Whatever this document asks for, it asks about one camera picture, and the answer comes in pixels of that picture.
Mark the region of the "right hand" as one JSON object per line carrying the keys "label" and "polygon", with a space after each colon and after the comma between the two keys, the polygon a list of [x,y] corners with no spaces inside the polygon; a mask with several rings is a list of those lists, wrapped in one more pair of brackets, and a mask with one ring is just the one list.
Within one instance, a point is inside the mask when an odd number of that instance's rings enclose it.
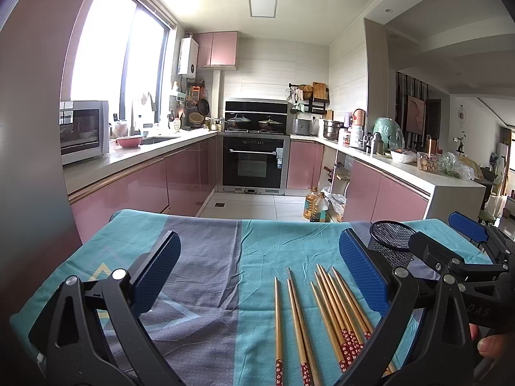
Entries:
{"label": "right hand", "polygon": [[471,339],[477,342],[477,351],[484,357],[489,359],[498,359],[514,342],[514,333],[506,333],[501,335],[480,336],[479,327],[470,324]]}

